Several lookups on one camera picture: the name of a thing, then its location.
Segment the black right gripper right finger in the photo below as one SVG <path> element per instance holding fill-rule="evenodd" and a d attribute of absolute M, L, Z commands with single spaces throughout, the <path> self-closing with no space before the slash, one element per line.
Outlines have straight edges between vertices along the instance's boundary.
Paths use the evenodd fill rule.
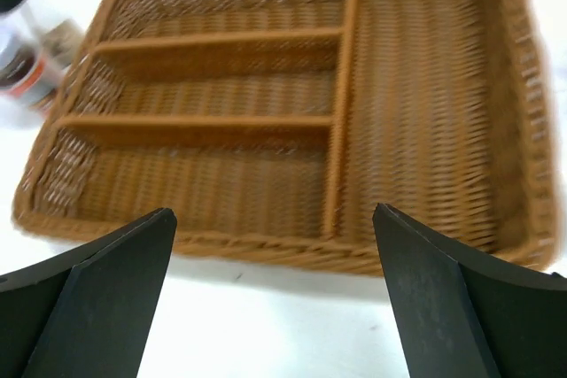
<path fill-rule="evenodd" d="M 564 377 L 566 279 L 517 266 L 388 204 L 377 248 L 412 377 Z"/>

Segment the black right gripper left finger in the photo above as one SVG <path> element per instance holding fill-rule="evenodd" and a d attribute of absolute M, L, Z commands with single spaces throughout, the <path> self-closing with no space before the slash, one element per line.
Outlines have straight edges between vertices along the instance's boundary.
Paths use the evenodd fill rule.
<path fill-rule="evenodd" d="M 177 219 L 159 208 L 1 277 L 3 377 L 135 377 Z"/>

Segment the yellow cap red sauce bottle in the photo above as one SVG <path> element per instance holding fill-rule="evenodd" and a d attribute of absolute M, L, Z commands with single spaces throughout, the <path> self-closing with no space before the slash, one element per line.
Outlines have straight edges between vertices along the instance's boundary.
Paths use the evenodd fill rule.
<path fill-rule="evenodd" d="M 30 46 L 1 52 L 1 94 L 28 110 L 45 115 L 62 79 L 61 70 Z"/>

